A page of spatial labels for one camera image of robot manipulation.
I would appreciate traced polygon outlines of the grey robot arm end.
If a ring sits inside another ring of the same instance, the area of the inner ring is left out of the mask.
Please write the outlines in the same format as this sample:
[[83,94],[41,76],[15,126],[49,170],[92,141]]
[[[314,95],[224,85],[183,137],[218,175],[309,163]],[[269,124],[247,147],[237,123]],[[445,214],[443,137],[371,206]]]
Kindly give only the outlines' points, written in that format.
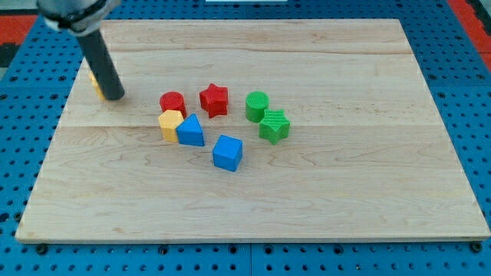
[[121,0],[37,0],[45,24],[55,31],[67,30],[74,36],[85,36],[101,26],[102,20]]

